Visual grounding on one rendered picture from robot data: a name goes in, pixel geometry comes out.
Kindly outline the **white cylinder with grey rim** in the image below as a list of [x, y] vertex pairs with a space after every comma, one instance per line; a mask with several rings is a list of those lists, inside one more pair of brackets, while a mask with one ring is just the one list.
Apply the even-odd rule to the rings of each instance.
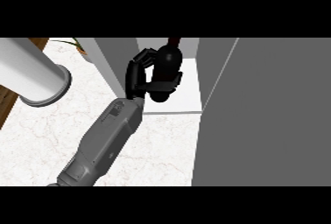
[[68, 92], [72, 76], [28, 38], [0, 38], [0, 85], [31, 107], [53, 104]]

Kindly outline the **pale grey open cabinet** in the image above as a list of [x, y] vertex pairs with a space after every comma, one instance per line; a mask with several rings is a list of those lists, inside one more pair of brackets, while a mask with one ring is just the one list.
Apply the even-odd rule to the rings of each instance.
[[[87, 56], [116, 97], [124, 97], [127, 65], [144, 48], [158, 49], [167, 38], [78, 38]], [[183, 76], [164, 103], [144, 99], [144, 114], [201, 114], [230, 60], [238, 38], [181, 38]]]

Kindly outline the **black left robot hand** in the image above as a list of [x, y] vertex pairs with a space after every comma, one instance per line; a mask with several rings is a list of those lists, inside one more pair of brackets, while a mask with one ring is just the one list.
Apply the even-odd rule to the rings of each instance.
[[165, 91], [165, 87], [158, 87], [158, 83], [150, 81], [153, 60], [156, 51], [152, 48], [144, 48], [128, 62], [125, 73], [125, 96], [128, 99], [136, 97], [143, 98], [146, 93], [155, 89]]

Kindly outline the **dark grey cabinet door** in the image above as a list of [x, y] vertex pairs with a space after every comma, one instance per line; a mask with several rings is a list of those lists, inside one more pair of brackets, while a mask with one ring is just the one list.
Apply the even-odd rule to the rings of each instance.
[[331, 38], [242, 38], [201, 115], [196, 186], [331, 186]]

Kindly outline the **green potted plant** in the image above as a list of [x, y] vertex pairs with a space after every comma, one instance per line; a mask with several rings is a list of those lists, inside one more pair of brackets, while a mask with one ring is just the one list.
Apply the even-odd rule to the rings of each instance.
[[81, 44], [78, 43], [78, 39], [72, 38], [72, 40], [74, 40], [72, 42], [65, 41], [65, 40], [50, 40], [50, 41], [72, 45], [76, 48], [76, 51], [79, 52], [79, 54], [87, 55], [87, 52], [85, 52]]

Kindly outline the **dark wine bottle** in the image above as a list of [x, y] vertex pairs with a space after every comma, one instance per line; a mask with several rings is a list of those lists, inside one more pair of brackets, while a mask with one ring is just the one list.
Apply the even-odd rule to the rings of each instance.
[[178, 48], [180, 38], [168, 38], [168, 43], [156, 51], [150, 81], [158, 83], [158, 87], [167, 88], [165, 91], [155, 89], [149, 93], [149, 98], [155, 102], [165, 102], [170, 94], [181, 80], [181, 50]]

